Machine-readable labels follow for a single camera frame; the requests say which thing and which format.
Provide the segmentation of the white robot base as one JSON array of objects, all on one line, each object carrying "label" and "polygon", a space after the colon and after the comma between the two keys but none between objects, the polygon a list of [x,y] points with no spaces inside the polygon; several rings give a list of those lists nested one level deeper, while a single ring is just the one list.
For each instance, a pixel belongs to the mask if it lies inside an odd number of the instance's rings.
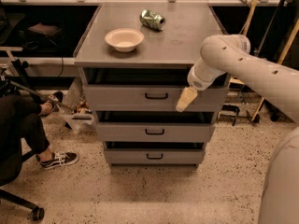
[{"label": "white robot base", "polygon": [[288,133],[273,152],[258,224],[299,224],[299,128]]}]

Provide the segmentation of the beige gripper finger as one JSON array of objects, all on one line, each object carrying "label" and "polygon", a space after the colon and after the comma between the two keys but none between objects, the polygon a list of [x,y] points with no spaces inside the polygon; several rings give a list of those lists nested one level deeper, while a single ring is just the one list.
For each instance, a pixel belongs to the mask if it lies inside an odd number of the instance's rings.
[{"label": "beige gripper finger", "polygon": [[176,106],[178,112],[183,112],[188,105],[197,97],[198,92],[193,87],[186,87],[183,89]]}]

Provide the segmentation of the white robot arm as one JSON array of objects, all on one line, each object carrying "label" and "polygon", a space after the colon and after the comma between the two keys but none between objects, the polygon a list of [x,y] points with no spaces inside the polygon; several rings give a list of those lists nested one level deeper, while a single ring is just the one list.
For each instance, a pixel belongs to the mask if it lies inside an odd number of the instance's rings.
[{"label": "white robot arm", "polygon": [[184,111],[224,73],[240,79],[282,113],[299,122],[299,71],[249,54],[243,35],[212,35],[204,39],[200,58],[190,70],[176,110]]}]

